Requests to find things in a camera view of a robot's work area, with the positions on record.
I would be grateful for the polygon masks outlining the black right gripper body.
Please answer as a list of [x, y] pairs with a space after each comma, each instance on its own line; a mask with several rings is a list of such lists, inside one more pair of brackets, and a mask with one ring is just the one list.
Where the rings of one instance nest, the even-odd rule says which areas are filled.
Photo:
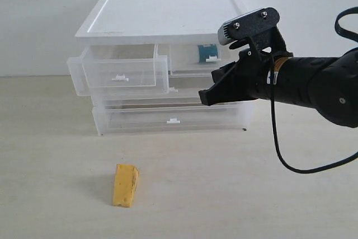
[[248, 91], [252, 97], [263, 100], [271, 99], [271, 65], [272, 61], [288, 60], [293, 56], [292, 53], [261, 53], [261, 60], [256, 60], [248, 55], [246, 49], [239, 53], [236, 61], [236, 76], [248, 81]]

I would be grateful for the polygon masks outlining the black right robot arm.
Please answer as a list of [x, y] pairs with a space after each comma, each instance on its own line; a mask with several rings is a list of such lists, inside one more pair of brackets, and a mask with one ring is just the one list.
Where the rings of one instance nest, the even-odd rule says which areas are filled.
[[357, 49], [341, 57], [247, 55], [212, 71], [214, 84], [199, 91], [202, 104], [268, 100], [316, 109], [328, 121], [357, 127]]

